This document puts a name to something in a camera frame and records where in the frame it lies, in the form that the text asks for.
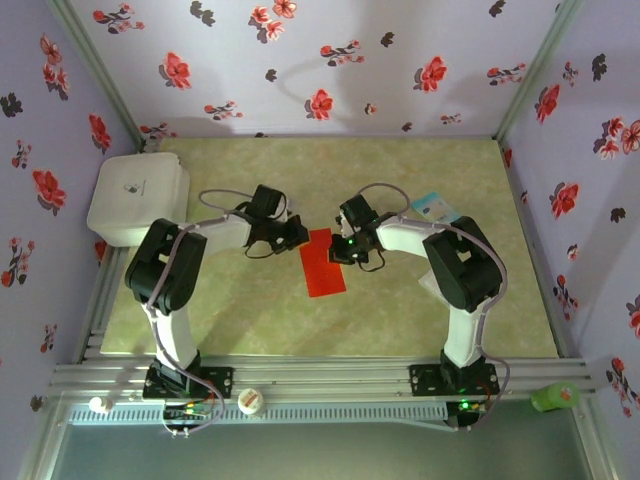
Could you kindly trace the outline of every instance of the white box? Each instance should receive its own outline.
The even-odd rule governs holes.
[[[142,243],[158,218],[187,216],[189,173],[174,153],[113,157],[100,168],[87,226],[114,247]]]

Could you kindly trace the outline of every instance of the gray wire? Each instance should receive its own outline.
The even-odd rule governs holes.
[[[153,331],[153,338],[156,342],[156,345],[158,346],[158,350],[160,350],[165,358],[169,361],[169,363],[178,371],[180,372],[182,375],[184,375],[185,377],[191,379],[194,382],[199,383],[200,385],[204,386],[205,388],[207,388],[211,393],[213,393],[214,395],[216,395],[221,402],[221,409],[218,410],[218,413],[216,415],[212,415],[211,418],[209,420],[207,420],[206,422],[204,422],[201,425],[198,425],[197,427],[193,427],[189,430],[183,430],[183,431],[179,431],[179,430],[169,430],[168,427],[165,424],[165,428],[167,428],[167,430],[171,431],[171,433],[173,433],[174,435],[179,435],[179,436],[188,436],[190,433],[194,433],[197,432],[198,430],[202,430],[203,428],[208,427],[209,425],[211,425],[213,422],[215,422],[216,420],[218,420],[220,418],[220,416],[224,413],[225,409],[226,409],[226,405],[224,402],[224,397],[222,396],[222,394],[220,393],[220,391],[214,387],[213,385],[211,385],[210,383],[205,382],[203,379],[187,372],[184,368],[182,368],[180,366],[180,364],[167,352],[165,346],[162,343],[162,340],[160,339],[160,335],[158,333],[158,323],[157,323],[157,317],[156,317],[156,309],[153,306],[153,304],[156,302],[156,300],[158,299],[158,295],[160,294],[160,290],[162,290],[162,287],[164,286],[164,282],[167,280],[167,277],[169,276],[169,271],[171,270],[171,266],[173,265],[173,262],[176,258],[176,253],[178,251],[178,247],[180,246],[180,243],[182,242],[182,239],[184,238],[184,236],[189,233],[191,230],[195,229],[196,227],[204,227],[210,224],[214,224],[214,223],[218,223],[220,222],[220,218],[214,218],[211,220],[204,220],[202,222],[198,222],[198,223],[193,223],[191,225],[187,225],[186,227],[184,227],[180,233],[178,233],[178,235],[176,236],[173,245],[171,247],[171,252],[169,253],[169,258],[167,259],[167,263],[164,266],[164,269],[162,270],[162,273],[160,274],[160,278],[158,279],[158,282],[156,283],[156,286],[154,287],[153,291],[151,292],[151,295],[149,296],[149,300],[147,301],[145,308],[147,309],[147,311],[149,311],[149,313],[151,314],[151,330]]]
[[[470,242],[474,243],[475,245],[480,247],[487,255],[489,255],[489,257],[495,262],[496,266],[498,267],[498,270],[500,270],[500,275],[502,276],[502,284],[500,285],[498,294],[495,297],[493,297],[491,300],[489,300],[484,305],[484,307],[482,308],[482,311],[480,312],[480,320],[478,323],[478,330],[476,332],[475,345],[480,349],[480,353],[484,355],[486,358],[502,364],[506,372],[505,372],[504,380],[502,382],[502,388],[500,388],[500,392],[498,392],[498,395],[496,396],[495,400],[491,403],[491,406],[489,407],[487,412],[475,423],[475,425],[473,426],[473,428],[475,429],[475,428],[478,428],[478,426],[481,425],[482,423],[486,422],[487,418],[491,416],[491,414],[493,413],[493,410],[495,409],[496,404],[500,401],[500,399],[502,398],[502,395],[504,395],[504,392],[507,389],[507,384],[509,383],[509,379],[511,378],[511,367],[509,366],[509,364],[502,358],[489,355],[482,347],[482,334],[484,331],[484,324],[487,320],[487,313],[489,312],[489,309],[493,307],[496,303],[498,303],[500,299],[504,297],[505,293],[507,292],[507,286],[509,283],[509,280],[507,277],[507,268],[505,267],[503,261],[500,259],[498,254],[496,254],[491,248],[489,248],[488,245],[486,245],[484,242],[474,237],[473,235],[465,232],[464,230],[461,230],[457,227],[449,225],[448,223],[431,223],[431,222],[423,222],[423,221],[419,221],[419,223],[424,223],[431,228],[436,228],[436,229],[442,228],[444,230],[449,230],[451,232],[454,232],[460,235],[461,237],[466,238]]]
[[[402,195],[404,197],[404,200],[406,202],[406,205],[404,206],[404,208],[402,210],[399,210],[397,212],[398,215],[403,214],[404,212],[406,212],[407,210],[409,210],[409,208],[411,208],[411,199],[409,198],[409,195],[406,194],[406,192],[404,190],[402,190],[400,187],[397,187],[391,183],[385,183],[385,182],[375,182],[375,183],[370,183],[369,185],[365,185],[364,187],[362,187],[360,190],[358,190],[356,192],[356,195],[364,192],[365,190],[368,190],[372,187],[387,187],[387,188],[391,188],[392,190],[395,190],[396,192],[398,192],[400,195]]]
[[[201,423],[198,426],[195,426],[195,427],[192,427],[192,428],[189,428],[189,429],[183,429],[182,431],[178,430],[177,428],[171,430],[163,420],[162,424],[164,425],[164,428],[167,429],[169,432],[171,432],[173,435],[177,435],[177,436],[180,436],[180,437],[188,437],[191,433],[195,433],[198,430],[205,429],[209,425],[211,425],[212,423],[214,423],[218,419],[220,419],[220,417],[222,417],[222,415],[226,411],[227,405],[226,405],[226,403],[224,401],[224,397],[222,396],[222,393],[220,393],[220,390],[218,390],[212,384],[205,382],[200,377],[196,377],[195,375],[192,375],[191,373],[187,372],[184,368],[182,368],[180,366],[180,364],[178,364],[178,362],[171,355],[169,355],[169,353],[167,352],[166,348],[162,344],[162,340],[160,339],[160,334],[158,333],[158,321],[155,318],[152,319],[152,321],[151,321],[151,330],[153,331],[153,338],[156,341],[156,345],[158,346],[158,350],[160,350],[164,354],[165,358],[169,361],[169,363],[173,366],[173,368],[175,368],[177,371],[179,371],[185,377],[187,377],[187,378],[191,379],[192,381],[197,382],[200,385],[204,386],[205,388],[209,389],[209,391],[211,393],[213,393],[216,397],[218,397],[220,399],[220,409],[218,410],[218,412],[215,415],[212,414],[211,418],[209,418],[207,421]]]
[[[207,207],[215,208],[216,210],[222,210],[224,213],[232,212],[233,209],[229,210],[224,207],[221,207],[220,205],[215,205],[213,203],[209,203],[206,200],[204,200],[202,197],[204,197],[205,195],[208,195],[209,193],[235,193],[236,195],[240,195],[242,197],[253,198],[253,196],[249,195],[248,193],[239,192],[238,190],[231,190],[228,188],[209,188],[207,190],[202,190],[198,194],[198,200],[200,201],[200,203],[206,205]]]

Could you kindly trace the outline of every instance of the light blue box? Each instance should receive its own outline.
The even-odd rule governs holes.
[[[451,223],[460,218],[451,205],[444,201],[437,192],[431,192],[411,204],[416,212],[432,223]]]

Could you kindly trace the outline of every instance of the black bracket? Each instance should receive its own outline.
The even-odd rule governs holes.
[[[231,398],[233,388],[233,368],[231,367],[200,367],[198,377],[210,381],[216,387],[222,397]],[[204,400],[210,396],[209,389],[196,382],[189,383],[187,389],[177,388],[175,382],[167,379],[162,373],[159,363],[154,362],[147,370],[147,377],[142,390],[142,398],[145,400],[175,400],[193,399]]]
[[[441,364],[411,365],[409,383],[414,397],[439,397],[460,395],[497,395],[500,391],[496,367],[485,363],[473,376],[462,378],[454,387],[442,375]]]

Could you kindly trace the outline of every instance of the green bottle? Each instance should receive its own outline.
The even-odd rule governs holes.
[[[572,408],[580,401],[580,390],[571,382],[558,382],[531,395],[531,404],[539,412],[557,408]]]

